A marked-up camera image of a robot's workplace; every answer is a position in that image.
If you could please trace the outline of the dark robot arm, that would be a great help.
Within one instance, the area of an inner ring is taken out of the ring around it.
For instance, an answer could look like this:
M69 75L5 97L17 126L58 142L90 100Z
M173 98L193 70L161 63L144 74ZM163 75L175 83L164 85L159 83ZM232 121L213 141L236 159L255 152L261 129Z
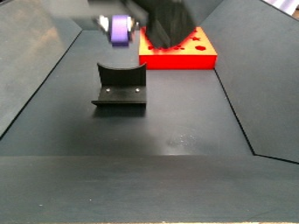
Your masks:
M180 44L196 28L183 0L117 0L126 14L98 14L97 26L112 46L128 46L136 29L144 26L153 48Z

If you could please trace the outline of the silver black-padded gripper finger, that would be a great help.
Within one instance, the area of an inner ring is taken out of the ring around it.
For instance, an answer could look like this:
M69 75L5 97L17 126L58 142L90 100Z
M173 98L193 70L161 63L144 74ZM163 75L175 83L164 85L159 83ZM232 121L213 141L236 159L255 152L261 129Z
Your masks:
M104 33L109 32L109 20L106 17L104 17L102 15L97 16L97 25L100 27L100 29L102 30Z
M126 31L128 36L132 36L135 31L139 29L139 22L133 17L126 18Z

